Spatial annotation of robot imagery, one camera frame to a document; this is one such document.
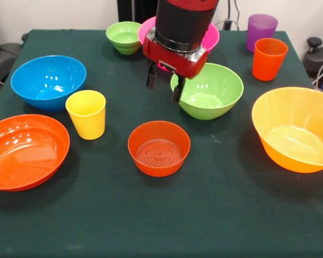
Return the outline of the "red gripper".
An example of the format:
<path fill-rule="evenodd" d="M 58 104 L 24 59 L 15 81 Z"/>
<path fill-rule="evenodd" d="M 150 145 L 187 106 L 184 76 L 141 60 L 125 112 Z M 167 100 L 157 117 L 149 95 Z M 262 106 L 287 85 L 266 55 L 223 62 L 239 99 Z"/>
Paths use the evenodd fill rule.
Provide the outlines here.
<path fill-rule="evenodd" d="M 149 29 L 143 43 L 143 53 L 151 60 L 146 81 L 148 89 L 154 89 L 157 78 L 157 64 L 160 63 L 176 73 L 178 83 L 172 94 L 172 101 L 179 103 L 186 82 L 185 78 L 194 78 L 201 71 L 209 56 L 209 51 L 200 46 L 197 50 L 183 53 L 165 48 L 155 38 L 156 29 Z"/>

